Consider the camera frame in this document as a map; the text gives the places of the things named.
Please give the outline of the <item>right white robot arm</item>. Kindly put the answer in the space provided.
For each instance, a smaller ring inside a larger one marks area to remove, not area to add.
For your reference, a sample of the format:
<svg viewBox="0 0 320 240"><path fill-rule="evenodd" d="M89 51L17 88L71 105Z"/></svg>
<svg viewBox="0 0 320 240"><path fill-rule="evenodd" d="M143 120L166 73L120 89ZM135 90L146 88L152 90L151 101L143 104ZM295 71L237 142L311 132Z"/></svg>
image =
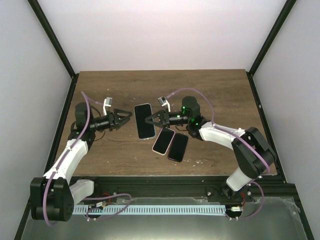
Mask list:
<svg viewBox="0 0 320 240"><path fill-rule="evenodd" d="M223 198L229 202L240 196L244 186L264 172L270 172L270 166L277 159L275 151L257 128L230 128L214 123L202 116L201 107L193 96L182 99L180 111L171 112L168 108L159 110L147 116L145 122L160 128L185 125L192 138L233 150L238 167L222 188Z"/></svg>

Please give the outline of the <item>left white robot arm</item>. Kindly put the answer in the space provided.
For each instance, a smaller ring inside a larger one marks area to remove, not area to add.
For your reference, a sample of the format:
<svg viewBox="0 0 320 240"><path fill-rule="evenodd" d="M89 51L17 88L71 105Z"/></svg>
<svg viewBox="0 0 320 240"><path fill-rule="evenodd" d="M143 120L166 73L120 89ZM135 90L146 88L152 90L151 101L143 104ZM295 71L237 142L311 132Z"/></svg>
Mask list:
<svg viewBox="0 0 320 240"><path fill-rule="evenodd" d="M88 102L75 106L75 122L71 125L66 146L54 165L30 183L30 212L34 220L66 222L74 207L85 198L97 202L102 189L92 180L81 179L70 184L82 158L92 147L96 132L118 130L130 121L130 111L114 109L94 117Z"/></svg>

